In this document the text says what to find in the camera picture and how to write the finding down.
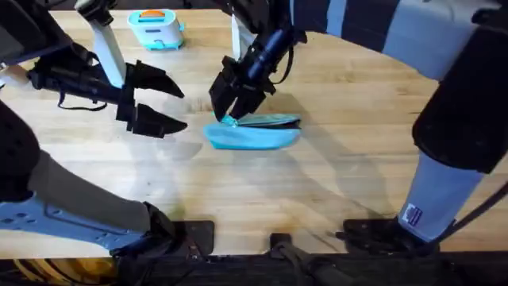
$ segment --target wooden table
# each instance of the wooden table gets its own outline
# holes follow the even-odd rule
[[[276,231],[292,233],[307,251],[343,252],[330,234],[344,219],[398,212],[418,162],[411,125],[436,82],[387,56],[309,33],[309,44],[296,48],[291,75],[260,108],[301,114],[298,143],[277,151],[215,150],[202,127],[214,121],[208,90],[222,57],[231,54],[230,18],[218,10],[178,11],[186,25],[185,47],[148,52],[129,29],[128,14],[114,11],[112,24],[125,59],[165,69],[186,94],[179,100],[139,90],[138,101],[181,118],[189,128],[163,140],[136,136],[114,121],[113,106],[98,113],[66,111],[56,108],[54,92],[2,90],[0,98],[66,168],[117,195],[153,203],[172,219],[214,220],[216,254],[263,253]],[[77,13],[53,15],[76,42],[91,48],[90,27]],[[66,103],[89,104],[71,97]],[[507,174],[508,164],[500,164],[463,213]],[[508,250],[506,218],[505,201],[447,240],[444,249]],[[107,255],[86,242],[0,233],[0,258]]]

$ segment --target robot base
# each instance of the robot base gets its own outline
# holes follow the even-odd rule
[[[335,236],[356,254],[428,256],[439,252],[438,245],[416,238],[396,219],[347,219]]]

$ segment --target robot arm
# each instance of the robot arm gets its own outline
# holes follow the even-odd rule
[[[76,4],[94,30],[95,54],[74,43],[37,2],[0,0],[0,63],[15,67],[40,57],[25,75],[20,68],[13,68],[11,75],[28,77],[36,89],[58,91],[60,99],[69,94],[116,104],[117,120],[127,122],[133,133],[164,137],[185,129],[187,124],[149,106],[135,106],[135,88],[180,98],[183,93],[165,71],[123,61],[109,27],[113,5],[106,0]],[[40,150],[32,130],[2,101],[0,138],[1,229],[92,242],[115,257],[158,257],[180,250],[186,255],[186,247],[211,253],[212,222],[171,222],[149,203],[123,199],[72,174]],[[202,231],[199,245],[186,242],[195,230]]]
[[[262,2],[269,16],[253,15],[248,20],[237,11],[263,10],[252,7],[262,4],[220,3],[258,35],[237,62],[223,60],[224,69],[210,89],[218,120],[235,99],[230,115],[239,118],[255,111],[265,92],[275,92],[268,76],[292,46],[303,41],[306,31],[331,34],[387,54],[440,81],[414,123],[414,142],[421,152],[407,201],[396,222],[344,222],[344,232],[357,248],[393,252],[439,240],[484,174],[506,153],[506,3],[287,0]],[[372,227],[362,231],[361,225]],[[374,249],[359,239],[365,236],[370,241],[377,237],[378,245],[386,249]]]
[[[76,95],[94,102],[117,105],[117,120],[127,123],[133,133],[164,137],[187,127],[154,111],[150,106],[136,105],[136,88],[154,89],[182,98],[183,93],[166,72],[137,61],[124,62],[110,22],[112,0],[80,0],[75,8],[88,20],[94,31],[94,51],[76,44],[58,26],[47,9],[31,1],[1,0],[0,63],[7,66],[40,57],[28,78],[36,89],[48,89],[65,95]]]

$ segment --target blue towel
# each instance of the blue towel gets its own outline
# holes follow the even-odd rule
[[[268,150],[291,145],[300,129],[268,129],[249,126],[274,126],[299,121],[298,115],[250,114],[240,120],[226,117],[224,123],[205,126],[205,136],[215,149]]]

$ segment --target label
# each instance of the label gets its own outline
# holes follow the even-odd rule
[[[407,222],[411,226],[416,226],[418,224],[418,222],[420,221],[422,214],[423,214],[423,211],[421,211],[419,208],[417,208],[412,203],[408,203],[406,211],[404,212],[404,215],[402,216],[402,220],[404,222]]]

